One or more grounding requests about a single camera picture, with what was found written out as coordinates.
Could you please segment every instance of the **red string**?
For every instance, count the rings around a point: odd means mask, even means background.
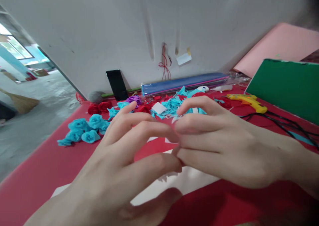
[[[164,54],[162,53],[162,55],[164,57],[164,63],[163,62],[159,63],[159,67],[163,67],[164,68],[162,80],[164,79],[164,76],[165,76],[165,80],[166,80],[166,78],[168,78],[168,80],[170,80],[172,78],[172,76],[170,74],[169,69],[167,68],[167,59],[166,59],[166,56],[165,56],[165,45],[163,46],[163,50],[164,50]]]

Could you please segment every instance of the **green board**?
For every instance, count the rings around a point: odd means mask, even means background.
[[[319,64],[265,59],[246,92],[319,125]]]

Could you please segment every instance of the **pink board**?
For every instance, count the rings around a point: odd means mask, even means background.
[[[253,77],[266,58],[301,61],[319,49],[319,32],[279,23],[234,67]]]

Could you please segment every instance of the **glue gun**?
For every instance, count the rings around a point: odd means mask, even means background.
[[[251,105],[256,110],[256,113],[264,114],[267,112],[267,107],[256,101],[257,97],[255,95],[228,94],[224,97],[230,100],[241,100],[243,104]]]

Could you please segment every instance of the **table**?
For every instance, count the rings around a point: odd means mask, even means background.
[[[243,94],[235,87],[227,94]],[[219,97],[225,93],[210,95]],[[301,118],[262,102],[268,109],[299,123],[305,130],[319,132],[319,127]],[[85,142],[74,147],[59,147],[57,140],[63,139],[69,131],[68,123],[74,119],[90,118],[89,102],[84,102],[65,122],[44,141],[33,154],[20,164],[0,185],[0,225],[21,226],[52,195],[57,187],[69,184],[90,158],[96,146]],[[245,105],[231,110],[236,115],[246,115],[254,110]],[[171,119],[163,122],[170,124]],[[277,133],[285,134],[272,121],[255,116],[251,123],[263,126]],[[147,143],[136,154],[139,160],[153,153],[172,149],[174,144],[154,140]],[[315,148],[304,142],[305,147]],[[278,214],[288,209],[303,208],[314,202],[298,185],[291,182],[277,182],[265,189],[245,189],[225,180],[219,180],[198,189],[180,199],[170,210],[162,225],[214,225],[231,226],[253,221],[261,215]]]

